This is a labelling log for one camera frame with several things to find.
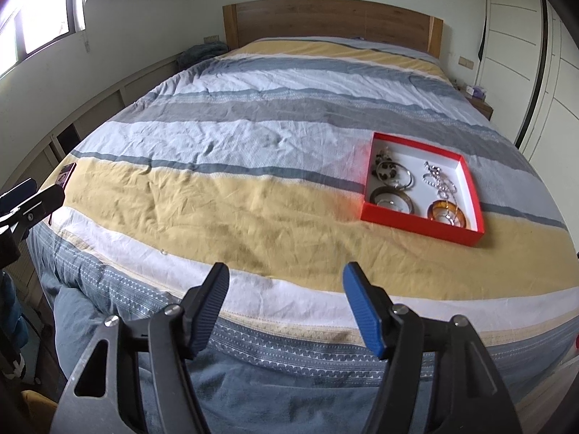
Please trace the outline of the amber orange bangle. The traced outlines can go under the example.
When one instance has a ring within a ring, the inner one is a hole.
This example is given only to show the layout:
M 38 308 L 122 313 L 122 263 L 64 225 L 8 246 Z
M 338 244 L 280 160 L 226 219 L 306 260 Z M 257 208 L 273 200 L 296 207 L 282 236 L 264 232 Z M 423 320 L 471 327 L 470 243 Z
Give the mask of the amber orange bangle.
M 460 228 L 467 228 L 468 221 L 462 209 L 450 200 L 434 201 L 427 210 L 430 221 L 448 224 Z

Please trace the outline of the dark olive bangle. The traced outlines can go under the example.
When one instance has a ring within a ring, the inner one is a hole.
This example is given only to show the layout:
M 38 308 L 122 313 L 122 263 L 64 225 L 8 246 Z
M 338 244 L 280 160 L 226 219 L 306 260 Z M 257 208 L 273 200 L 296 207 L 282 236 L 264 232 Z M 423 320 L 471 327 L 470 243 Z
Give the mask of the dark olive bangle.
M 372 191 L 369 197 L 371 204 L 403 214 L 413 214 L 414 206 L 407 194 L 397 189 L 381 186 Z

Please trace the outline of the silver cuff bangle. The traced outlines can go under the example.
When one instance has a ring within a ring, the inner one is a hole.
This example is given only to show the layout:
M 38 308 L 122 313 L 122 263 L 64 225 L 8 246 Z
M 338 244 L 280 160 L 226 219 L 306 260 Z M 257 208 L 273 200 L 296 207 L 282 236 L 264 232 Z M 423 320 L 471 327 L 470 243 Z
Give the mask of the silver cuff bangle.
M 413 185 L 411 171 L 400 163 L 383 161 L 376 165 L 376 177 L 387 187 L 405 190 Z

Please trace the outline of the red jewelry box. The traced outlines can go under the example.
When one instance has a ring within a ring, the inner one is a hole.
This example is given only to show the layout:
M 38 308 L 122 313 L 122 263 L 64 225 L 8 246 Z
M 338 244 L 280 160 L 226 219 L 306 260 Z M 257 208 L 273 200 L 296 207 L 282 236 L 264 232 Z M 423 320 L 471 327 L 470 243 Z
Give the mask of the red jewelry box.
M 413 202 L 414 213 L 403 214 L 370 203 L 372 191 L 385 186 L 375 173 L 383 161 L 400 163 L 411 171 L 413 185 L 399 190 Z M 437 200 L 450 200 L 467 217 L 467 228 L 430 221 L 428 207 Z M 478 193 L 462 156 L 424 142 L 375 132 L 368 154 L 360 218 L 465 246 L 474 246 L 485 234 Z

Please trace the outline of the smartphone with red case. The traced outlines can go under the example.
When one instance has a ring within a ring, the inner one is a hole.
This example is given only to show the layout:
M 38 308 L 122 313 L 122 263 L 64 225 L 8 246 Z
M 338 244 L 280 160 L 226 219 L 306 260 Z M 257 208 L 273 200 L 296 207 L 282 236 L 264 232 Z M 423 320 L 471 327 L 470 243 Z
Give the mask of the smartphone with red case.
M 68 165 L 62 167 L 56 177 L 54 184 L 60 186 L 63 190 L 66 190 L 67 184 L 71 179 L 71 176 L 76 167 L 77 163 L 69 163 Z

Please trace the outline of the striped bed duvet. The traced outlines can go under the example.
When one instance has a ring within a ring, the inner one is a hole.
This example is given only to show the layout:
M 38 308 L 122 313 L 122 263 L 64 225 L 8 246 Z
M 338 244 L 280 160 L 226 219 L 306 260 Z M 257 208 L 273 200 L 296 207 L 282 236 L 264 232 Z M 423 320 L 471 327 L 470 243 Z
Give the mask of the striped bed duvet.
M 474 246 L 360 218 L 374 134 L 457 155 Z M 466 315 L 526 433 L 578 370 L 578 259 L 561 153 L 528 160 L 428 55 L 332 38 L 261 39 L 168 78 L 63 160 L 62 207 L 28 246 L 71 374 L 109 315 L 146 318 L 221 261 L 231 281 L 187 368 L 216 433 L 357 433 L 386 365 L 342 291 L 357 261 L 427 318 Z

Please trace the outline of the window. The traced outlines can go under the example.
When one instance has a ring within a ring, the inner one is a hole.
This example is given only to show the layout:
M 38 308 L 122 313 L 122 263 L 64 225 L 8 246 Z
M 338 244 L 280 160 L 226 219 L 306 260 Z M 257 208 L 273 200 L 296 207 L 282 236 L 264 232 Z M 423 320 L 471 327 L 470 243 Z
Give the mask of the window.
M 1 73 L 86 29 L 87 0 L 8 0 L 1 9 Z

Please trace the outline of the dark blanket on shelf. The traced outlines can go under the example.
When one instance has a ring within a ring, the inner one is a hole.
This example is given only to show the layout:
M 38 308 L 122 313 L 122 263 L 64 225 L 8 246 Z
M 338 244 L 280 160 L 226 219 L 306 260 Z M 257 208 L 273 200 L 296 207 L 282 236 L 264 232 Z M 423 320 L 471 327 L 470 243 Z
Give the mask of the dark blanket on shelf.
M 222 41 L 206 42 L 194 45 L 183 51 L 177 59 L 177 66 L 180 71 L 209 60 L 214 57 L 224 55 L 230 51 L 226 43 Z

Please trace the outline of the wooden nightstand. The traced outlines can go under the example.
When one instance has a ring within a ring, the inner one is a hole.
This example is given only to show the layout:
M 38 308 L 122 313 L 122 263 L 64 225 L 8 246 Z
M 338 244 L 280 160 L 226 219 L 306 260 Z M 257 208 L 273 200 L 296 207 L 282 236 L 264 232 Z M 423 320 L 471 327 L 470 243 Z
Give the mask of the wooden nightstand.
M 466 99 L 487 120 L 490 120 L 492 118 L 494 109 L 485 101 L 473 97 L 466 97 Z

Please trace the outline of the tissue box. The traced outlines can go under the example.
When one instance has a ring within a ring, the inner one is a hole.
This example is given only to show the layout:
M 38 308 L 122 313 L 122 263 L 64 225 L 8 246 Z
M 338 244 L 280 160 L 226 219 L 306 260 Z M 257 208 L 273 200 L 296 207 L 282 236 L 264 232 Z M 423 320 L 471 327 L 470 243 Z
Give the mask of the tissue box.
M 471 98 L 479 100 L 486 99 L 486 91 L 481 86 L 466 84 L 464 87 L 464 91 Z

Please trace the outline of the white wardrobe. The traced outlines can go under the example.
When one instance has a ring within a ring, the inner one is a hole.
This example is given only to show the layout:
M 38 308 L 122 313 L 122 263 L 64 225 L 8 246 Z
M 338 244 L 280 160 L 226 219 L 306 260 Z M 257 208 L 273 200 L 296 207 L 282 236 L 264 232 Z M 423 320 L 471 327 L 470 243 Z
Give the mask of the white wardrobe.
M 477 76 L 494 126 L 557 202 L 578 197 L 578 49 L 547 0 L 486 0 Z

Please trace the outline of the wooden headboard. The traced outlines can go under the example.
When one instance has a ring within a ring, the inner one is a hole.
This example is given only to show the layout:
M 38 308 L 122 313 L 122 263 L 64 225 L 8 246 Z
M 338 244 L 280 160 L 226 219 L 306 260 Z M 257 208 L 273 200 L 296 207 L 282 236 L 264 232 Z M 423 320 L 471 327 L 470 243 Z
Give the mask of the wooden headboard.
M 441 56 L 444 21 L 363 0 L 254 0 L 223 7 L 226 43 L 240 48 L 264 37 L 361 37 Z

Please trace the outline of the low white wall shelf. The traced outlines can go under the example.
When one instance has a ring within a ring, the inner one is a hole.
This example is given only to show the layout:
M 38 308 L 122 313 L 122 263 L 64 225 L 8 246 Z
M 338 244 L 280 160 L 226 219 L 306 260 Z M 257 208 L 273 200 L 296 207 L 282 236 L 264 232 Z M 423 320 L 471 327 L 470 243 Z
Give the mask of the low white wall shelf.
M 26 179 L 26 174 L 40 185 L 66 157 L 59 136 L 73 127 L 83 140 L 102 123 L 127 108 L 152 88 L 178 72 L 179 54 L 162 59 L 114 83 L 66 116 L 49 134 L 44 136 L 15 170 L 1 184 L 1 191 Z

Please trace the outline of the wall socket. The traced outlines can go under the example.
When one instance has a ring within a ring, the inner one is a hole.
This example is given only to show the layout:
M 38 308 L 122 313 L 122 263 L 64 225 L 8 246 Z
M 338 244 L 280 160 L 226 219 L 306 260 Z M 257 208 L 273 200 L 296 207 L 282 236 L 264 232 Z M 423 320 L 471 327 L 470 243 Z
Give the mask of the wall socket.
M 462 56 L 458 58 L 458 65 L 465 67 L 466 69 L 474 69 L 474 62 Z

